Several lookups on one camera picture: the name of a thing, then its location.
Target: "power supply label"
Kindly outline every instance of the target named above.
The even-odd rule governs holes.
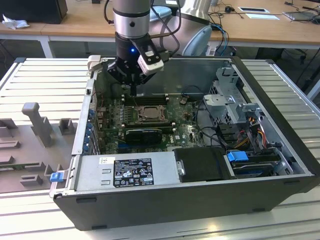
[[[154,185],[151,158],[115,160],[113,166],[116,188]]]

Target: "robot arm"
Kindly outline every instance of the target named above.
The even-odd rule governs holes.
[[[163,69],[164,62],[171,57],[168,51],[173,52],[178,46],[176,52],[180,55],[199,55],[211,34],[208,17],[210,2],[186,0],[177,16],[166,18],[164,25],[160,20],[150,22],[150,15],[155,14],[150,0],[114,1],[116,60],[108,66],[108,73],[121,84],[130,86],[130,94],[135,96],[137,85],[145,84]],[[206,27],[210,29],[209,33],[204,31]],[[207,36],[201,38],[204,46],[195,40],[197,35],[203,33]]]

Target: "desk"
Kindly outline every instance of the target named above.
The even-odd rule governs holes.
[[[103,16],[103,2],[92,4],[91,1],[66,0],[68,12],[61,24],[30,23],[30,28],[12,30],[0,26],[0,39],[38,40],[47,58],[54,57],[50,41],[75,42],[114,42],[115,28],[108,25]],[[294,12],[295,8],[285,5],[284,0],[224,0],[232,4],[237,12],[238,7],[266,8],[271,14]],[[317,3],[295,0],[294,4],[316,7]],[[112,16],[112,5],[108,7],[108,16]],[[320,47],[320,26],[311,22],[290,22],[284,15],[280,20],[250,19],[243,15],[225,14],[222,25],[229,33],[229,46],[265,47],[287,49],[318,49]],[[220,32],[211,35],[211,46],[221,41]]]

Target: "black computer case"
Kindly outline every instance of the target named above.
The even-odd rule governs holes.
[[[66,0],[1,0],[3,15],[14,20],[60,24],[68,11]]]

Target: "floor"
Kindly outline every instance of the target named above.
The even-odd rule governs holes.
[[[44,58],[45,55],[38,41],[26,40],[2,40],[1,43],[7,51],[0,45],[0,79],[9,69],[14,59],[17,57],[26,58]],[[51,42],[57,58],[86,58],[88,54],[85,51],[83,42]],[[115,56],[116,49],[113,42],[90,42],[90,55]],[[236,55],[242,59],[255,59],[258,48],[255,47],[237,47]],[[229,49],[224,55],[227,56],[231,52]],[[304,64],[301,64],[300,56],[302,55],[295,49],[287,49],[282,53],[281,59],[276,61],[276,64],[295,82],[303,69],[306,67],[310,59],[316,53],[316,50],[308,50]],[[304,85],[304,82],[316,70],[320,63],[320,54],[310,64],[309,68],[302,76],[299,87]],[[314,102],[320,106],[320,96]]]

